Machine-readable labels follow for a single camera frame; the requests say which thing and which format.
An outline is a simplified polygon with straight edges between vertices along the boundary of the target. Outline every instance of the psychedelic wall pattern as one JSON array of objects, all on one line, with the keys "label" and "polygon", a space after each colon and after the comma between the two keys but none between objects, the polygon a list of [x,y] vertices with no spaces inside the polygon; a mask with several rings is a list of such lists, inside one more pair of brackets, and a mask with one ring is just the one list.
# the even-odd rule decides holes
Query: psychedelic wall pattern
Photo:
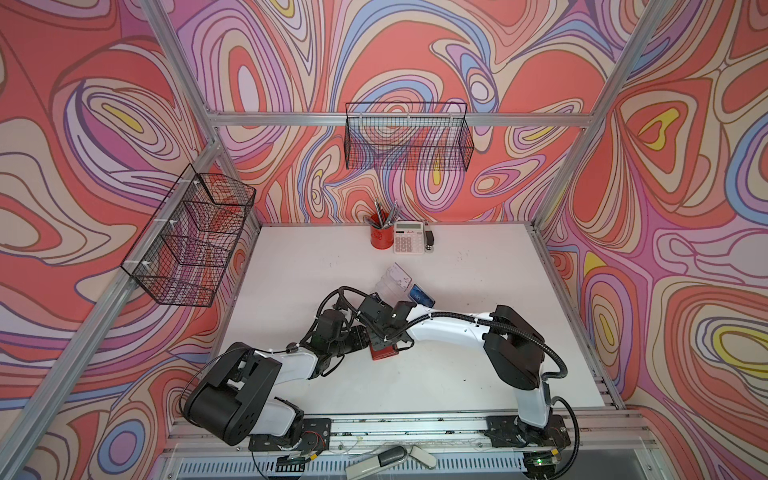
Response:
[{"label": "psychedelic wall pattern", "polygon": [[768,5],[677,2],[543,232],[678,478],[768,478]]},{"label": "psychedelic wall pattern", "polygon": [[[0,4],[0,435],[203,146],[131,2]],[[21,478],[147,477],[254,234],[210,309],[135,293]]]},{"label": "psychedelic wall pattern", "polygon": [[642,2],[219,0],[170,11],[214,111],[344,111],[464,99],[477,112],[590,111]]},{"label": "psychedelic wall pattern", "polygon": [[230,150],[240,178],[257,190],[265,223],[362,222],[375,212],[375,198],[397,202],[410,220],[530,220],[578,134],[568,127],[493,127],[494,140],[485,151],[475,145],[468,171],[441,172],[347,170],[342,127],[274,130],[249,156]]},{"label": "psychedelic wall pattern", "polygon": [[[641,2],[253,2],[169,12],[215,111],[344,111],[465,101],[470,111],[590,111]],[[531,220],[576,129],[474,127],[470,171],[348,172],[341,129],[226,127],[269,223],[360,222],[377,197],[427,221]]]}]

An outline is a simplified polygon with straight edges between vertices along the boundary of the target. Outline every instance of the red pen holder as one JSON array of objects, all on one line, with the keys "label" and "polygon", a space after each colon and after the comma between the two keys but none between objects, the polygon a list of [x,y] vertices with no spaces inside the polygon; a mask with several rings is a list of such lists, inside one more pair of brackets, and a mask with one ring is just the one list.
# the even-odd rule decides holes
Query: red pen holder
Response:
[{"label": "red pen holder", "polygon": [[[386,221],[389,214],[383,214],[384,215],[384,221]],[[379,215],[373,214],[371,216],[371,219],[378,223],[379,222]],[[374,248],[378,248],[379,250],[386,250],[392,246],[392,244],[395,243],[395,226],[392,225],[390,228],[374,228],[371,227],[371,245],[373,245]]]}]

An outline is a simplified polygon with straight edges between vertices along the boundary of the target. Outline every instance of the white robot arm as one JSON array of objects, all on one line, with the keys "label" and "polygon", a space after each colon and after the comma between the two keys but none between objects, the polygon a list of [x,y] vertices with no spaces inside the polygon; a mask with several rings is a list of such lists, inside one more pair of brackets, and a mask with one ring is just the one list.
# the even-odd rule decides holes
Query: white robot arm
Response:
[{"label": "white robot arm", "polygon": [[[344,290],[365,296],[359,308],[346,301]],[[562,378],[567,370],[512,308],[500,305],[494,312],[462,314],[410,302],[392,307],[375,294],[349,287],[341,287],[338,294],[335,309],[322,311],[331,295],[320,306],[300,345],[269,353],[234,343],[190,394],[184,416],[229,445],[247,435],[264,434],[288,438],[290,444],[297,438],[290,430],[303,412],[286,400],[272,398],[274,385],[323,375],[334,356],[364,349],[369,341],[373,349],[381,349],[403,340],[436,340],[488,355],[502,381],[515,388],[521,427],[540,430],[549,423],[547,379]],[[354,320],[362,325],[352,326]],[[560,372],[541,373],[545,353],[555,359]]]}]

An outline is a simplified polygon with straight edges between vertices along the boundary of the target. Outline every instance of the wire mesh basket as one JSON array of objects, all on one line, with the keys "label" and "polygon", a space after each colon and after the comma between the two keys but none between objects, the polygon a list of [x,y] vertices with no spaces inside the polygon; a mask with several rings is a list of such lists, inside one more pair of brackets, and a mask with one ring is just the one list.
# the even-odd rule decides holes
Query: wire mesh basket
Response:
[{"label": "wire mesh basket", "polygon": [[238,180],[195,174],[129,274],[157,303],[213,305],[255,199],[256,191]]},{"label": "wire mesh basket", "polygon": [[475,144],[463,102],[349,102],[344,160],[350,170],[463,170]]}]

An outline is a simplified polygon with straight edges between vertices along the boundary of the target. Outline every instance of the white table surface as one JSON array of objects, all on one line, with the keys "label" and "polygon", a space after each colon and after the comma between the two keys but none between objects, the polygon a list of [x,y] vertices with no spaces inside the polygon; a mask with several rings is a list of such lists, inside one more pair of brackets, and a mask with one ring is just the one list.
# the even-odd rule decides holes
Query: white table surface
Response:
[{"label": "white table surface", "polygon": [[[479,313],[497,304],[513,307],[568,366],[565,379],[550,381],[552,395],[574,407],[603,406],[525,226],[438,225],[433,230],[435,251],[412,256],[374,249],[367,226],[265,227],[222,348],[239,341],[277,350],[298,342],[325,295],[342,285],[368,292],[397,262],[435,300],[436,309]],[[545,368],[556,370],[548,357]],[[351,353],[326,378],[275,386],[273,396],[307,414],[517,408],[512,387],[496,376],[483,352],[432,341],[375,362],[368,349]]]}]

